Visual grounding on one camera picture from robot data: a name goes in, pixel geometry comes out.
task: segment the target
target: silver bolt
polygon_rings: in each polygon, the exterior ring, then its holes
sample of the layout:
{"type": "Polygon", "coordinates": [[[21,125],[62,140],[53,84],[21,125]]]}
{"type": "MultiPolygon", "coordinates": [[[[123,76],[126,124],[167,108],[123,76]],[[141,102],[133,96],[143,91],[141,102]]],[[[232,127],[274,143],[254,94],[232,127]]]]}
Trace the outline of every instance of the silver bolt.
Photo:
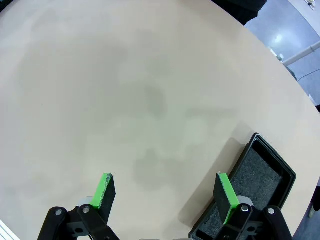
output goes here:
{"type": "Polygon", "coordinates": [[[249,207],[247,205],[243,205],[241,207],[242,212],[248,212],[249,211],[249,207]]]}
{"type": "Polygon", "coordinates": [[[87,213],[90,211],[90,209],[86,206],[86,207],[83,208],[82,211],[83,211],[85,214],[87,214],[87,213]]]}
{"type": "Polygon", "coordinates": [[[55,211],[55,215],[59,216],[62,214],[62,210],[61,209],[58,209],[57,211],[55,211]]]}
{"type": "Polygon", "coordinates": [[[275,213],[275,210],[274,210],[273,208],[269,208],[269,209],[268,209],[268,213],[269,213],[269,214],[274,214],[274,213],[275,213]]]}

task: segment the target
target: gray floor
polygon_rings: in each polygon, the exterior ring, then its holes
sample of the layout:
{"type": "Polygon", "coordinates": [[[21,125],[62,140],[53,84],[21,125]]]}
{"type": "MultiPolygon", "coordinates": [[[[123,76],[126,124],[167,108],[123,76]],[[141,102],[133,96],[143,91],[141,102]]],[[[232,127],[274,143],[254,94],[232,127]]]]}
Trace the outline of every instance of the gray floor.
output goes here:
{"type": "MultiPolygon", "coordinates": [[[[320,41],[315,30],[288,0],[268,0],[258,17],[248,22],[246,27],[276,54],[283,54],[284,59],[320,41]]],[[[320,49],[290,65],[289,68],[298,80],[320,69],[320,49]]],[[[302,78],[299,84],[307,95],[312,96],[316,105],[320,105],[320,71],[302,78]]],[[[293,236],[294,240],[320,239],[320,211],[310,219],[309,209],[310,206],[293,236]]]]}

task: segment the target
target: green tape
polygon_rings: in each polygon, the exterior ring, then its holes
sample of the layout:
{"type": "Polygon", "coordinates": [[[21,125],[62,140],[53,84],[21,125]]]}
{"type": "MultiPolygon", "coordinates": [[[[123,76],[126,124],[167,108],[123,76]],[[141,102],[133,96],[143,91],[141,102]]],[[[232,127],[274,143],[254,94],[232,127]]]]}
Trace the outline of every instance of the green tape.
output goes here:
{"type": "Polygon", "coordinates": [[[111,173],[104,173],[100,179],[100,182],[98,184],[98,187],[96,188],[95,194],[89,203],[92,205],[95,209],[100,209],[102,200],[104,199],[108,184],[111,180],[113,175],[111,173]]]}
{"type": "Polygon", "coordinates": [[[227,214],[227,217],[225,218],[225,221],[223,224],[226,224],[230,217],[231,217],[231,213],[232,211],[240,204],[239,200],[237,198],[237,195],[235,193],[234,188],[231,185],[231,182],[228,178],[228,175],[226,173],[218,173],[219,178],[221,180],[224,192],[226,194],[226,197],[228,198],[229,204],[230,204],[230,209],[229,212],[227,214]]]}

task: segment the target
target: cable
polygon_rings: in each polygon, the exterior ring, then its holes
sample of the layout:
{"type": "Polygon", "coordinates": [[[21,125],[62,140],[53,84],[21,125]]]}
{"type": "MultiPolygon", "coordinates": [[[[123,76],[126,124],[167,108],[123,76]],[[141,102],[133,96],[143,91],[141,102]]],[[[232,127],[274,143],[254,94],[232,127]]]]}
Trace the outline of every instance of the cable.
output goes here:
{"type": "Polygon", "coordinates": [[[303,79],[304,77],[309,76],[310,74],[313,74],[313,73],[318,72],[318,71],[320,71],[320,68],[319,68],[318,70],[315,70],[315,71],[313,71],[313,72],[310,72],[310,73],[307,74],[307,75],[304,75],[303,77],[300,77],[297,82],[299,82],[299,81],[300,81],[301,79],[303,79]]]}

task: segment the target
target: person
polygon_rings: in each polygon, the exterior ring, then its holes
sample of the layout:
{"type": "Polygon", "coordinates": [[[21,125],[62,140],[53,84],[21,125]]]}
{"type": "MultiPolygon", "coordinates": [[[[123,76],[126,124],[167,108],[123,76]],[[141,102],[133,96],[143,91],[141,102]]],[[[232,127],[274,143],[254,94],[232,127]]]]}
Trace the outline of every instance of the person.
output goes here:
{"type": "Polygon", "coordinates": [[[211,0],[242,25],[256,18],[267,0],[211,0]]]}

